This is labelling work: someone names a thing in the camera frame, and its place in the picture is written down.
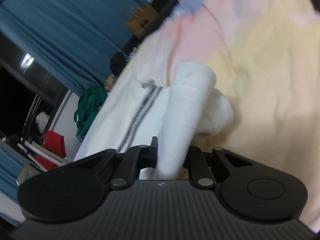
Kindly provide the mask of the brown cardboard box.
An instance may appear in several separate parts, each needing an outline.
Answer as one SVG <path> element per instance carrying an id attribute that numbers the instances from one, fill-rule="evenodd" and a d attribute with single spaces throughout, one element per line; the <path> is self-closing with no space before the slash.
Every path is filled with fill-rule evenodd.
<path id="1" fill-rule="evenodd" d="M 141 38 L 144 31 L 158 16 L 158 12 L 150 5 L 146 7 L 137 7 L 129 17 L 126 24 L 127 29 L 137 38 Z"/>

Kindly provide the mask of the green garment pile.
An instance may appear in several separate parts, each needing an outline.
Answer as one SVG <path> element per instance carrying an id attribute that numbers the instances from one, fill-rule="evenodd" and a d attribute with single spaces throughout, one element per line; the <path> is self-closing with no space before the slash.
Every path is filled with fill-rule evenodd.
<path id="1" fill-rule="evenodd" d="M 80 142 L 84 140 L 106 98 L 107 91 L 100 86 L 89 87 L 81 94 L 78 107 L 74 112 L 74 121 L 77 127 L 76 138 Z"/>

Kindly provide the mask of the white zip-up jacket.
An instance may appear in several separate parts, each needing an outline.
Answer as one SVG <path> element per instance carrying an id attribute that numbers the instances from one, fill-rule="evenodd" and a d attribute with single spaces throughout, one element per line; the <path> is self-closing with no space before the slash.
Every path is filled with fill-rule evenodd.
<path id="1" fill-rule="evenodd" d="M 233 121 L 228 99 L 215 88 L 212 69 L 198 62 L 180 63 L 171 85 L 164 71 L 127 66 L 95 117 L 76 156 L 105 149 L 118 153 L 157 138 L 157 164 L 143 179 L 178 177 L 196 135 L 216 135 Z"/>

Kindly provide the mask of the blue curtain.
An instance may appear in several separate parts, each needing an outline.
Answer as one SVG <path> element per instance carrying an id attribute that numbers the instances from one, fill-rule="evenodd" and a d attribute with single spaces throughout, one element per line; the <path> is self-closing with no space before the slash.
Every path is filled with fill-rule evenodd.
<path id="1" fill-rule="evenodd" d="M 1 0 L 1 32 L 76 94 L 101 85 L 147 0 Z"/>

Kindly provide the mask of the red garment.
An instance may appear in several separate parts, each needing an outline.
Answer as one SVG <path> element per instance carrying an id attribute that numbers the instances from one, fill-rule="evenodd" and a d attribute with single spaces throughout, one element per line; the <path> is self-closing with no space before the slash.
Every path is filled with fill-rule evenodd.
<path id="1" fill-rule="evenodd" d="M 43 156 L 36 154 L 37 162 L 47 171 L 67 164 L 64 137 L 54 131 L 47 131 L 39 143 L 33 146 L 43 152 Z"/>

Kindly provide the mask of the pastel tie-dye bed sheet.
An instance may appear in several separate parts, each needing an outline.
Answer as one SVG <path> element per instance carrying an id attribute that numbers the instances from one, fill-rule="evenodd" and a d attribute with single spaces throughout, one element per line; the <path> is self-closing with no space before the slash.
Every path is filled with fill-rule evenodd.
<path id="1" fill-rule="evenodd" d="M 302 221 L 319 230 L 319 13 L 310 0 L 205 0 L 149 37 L 122 78 L 173 82 L 181 61 L 203 63 L 234 119 L 203 150 L 225 147 L 301 179 Z"/>

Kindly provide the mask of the white clothes rack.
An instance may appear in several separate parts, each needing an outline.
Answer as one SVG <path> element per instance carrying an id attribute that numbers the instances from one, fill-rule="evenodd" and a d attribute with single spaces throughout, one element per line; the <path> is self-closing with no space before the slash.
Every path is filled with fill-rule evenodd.
<path id="1" fill-rule="evenodd" d="M 71 163 L 67 159 L 55 155 L 54 153 L 50 152 L 49 150 L 45 149 L 35 142 L 21 141 L 17 143 L 17 146 L 43 172 L 48 171 L 48 169 L 43 166 L 41 162 L 39 162 L 39 160 L 37 159 L 38 156 L 42 157 L 43 159 L 51 164 L 54 164 L 57 167 L 61 167 Z"/>

